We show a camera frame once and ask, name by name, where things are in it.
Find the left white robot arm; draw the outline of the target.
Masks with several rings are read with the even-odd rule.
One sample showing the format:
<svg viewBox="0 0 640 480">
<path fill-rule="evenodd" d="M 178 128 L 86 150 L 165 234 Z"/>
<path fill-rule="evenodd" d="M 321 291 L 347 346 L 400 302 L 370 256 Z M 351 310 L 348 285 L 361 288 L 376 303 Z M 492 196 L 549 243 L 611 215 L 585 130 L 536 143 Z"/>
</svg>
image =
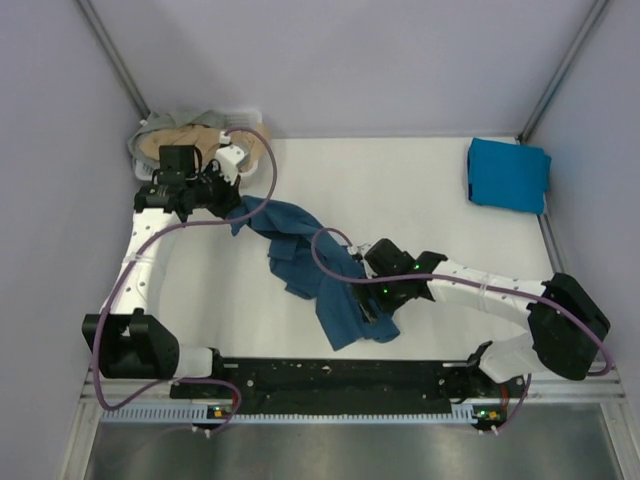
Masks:
<svg viewBox="0 0 640 480">
<path fill-rule="evenodd" d="M 205 396 L 226 387 L 212 348 L 183 345 L 160 321 L 166 269 L 178 230 L 198 209 L 224 219 L 240 203 L 240 170 L 248 151 L 233 143 L 204 162 L 192 145 L 162 146 L 160 166 L 134 197 L 132 232 L 119 277 L 103 307 L 88 314 L 82 334 L 98 342 L 100 373 L 109 379 L 192 378 Z"/>
</svg>

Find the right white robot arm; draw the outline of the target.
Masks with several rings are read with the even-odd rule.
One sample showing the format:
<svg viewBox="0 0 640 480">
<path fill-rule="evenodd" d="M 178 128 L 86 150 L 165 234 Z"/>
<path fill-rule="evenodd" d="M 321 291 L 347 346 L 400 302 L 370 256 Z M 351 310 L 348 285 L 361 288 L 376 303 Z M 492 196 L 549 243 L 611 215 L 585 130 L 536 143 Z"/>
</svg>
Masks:
<svg viewBox="0 0 640 480">
<path fill-rule="evenodd" d="M 523 329 L 507 340 L 483 343 L 469 357 L 467 384 L 481 396 L 514 377 L 544 370 L 567 380 L 585 379 L 597 344 L 611 327 L 580 283 L 564 273 L 549 280 L 509 278 L 435 252 L 412 257 L 387 238 L 348 252 L 364 269 L 366 281 L 353 284 L 352 291 L 371 323 L 410 300 L 425 299 L 473 308 Z"/>
</svg>

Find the dark blue t shirt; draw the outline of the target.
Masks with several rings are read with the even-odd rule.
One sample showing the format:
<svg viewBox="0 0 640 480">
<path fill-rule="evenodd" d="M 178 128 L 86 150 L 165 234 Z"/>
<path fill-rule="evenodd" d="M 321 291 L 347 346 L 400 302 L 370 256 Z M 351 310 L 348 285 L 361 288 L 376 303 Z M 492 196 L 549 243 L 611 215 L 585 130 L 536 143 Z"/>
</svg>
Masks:
<svg viewBox="0 0 640 480">
<path fill-rule="evenodd" d="M 400 335 L 392 316 L 371 306 L 378 319 L 369 324 L 349 285 L 326 275 L 313 257 L 331 271 L 349 278 L 362 277 L 364 268 L 334 238 L 323 233 L 311 248 L 315 233 L 323 225 L 303 208 L 271 200 L 251 218 L 231 225 L 233 235 L 243 226 L 270 240 L 268 250 L 271 273 L 284 281 L 285 290 L 302 299 L 315 302 L 315 313 L 333 350 L 337 351 L 358 340 L 388 343 Z"/>
</svg>

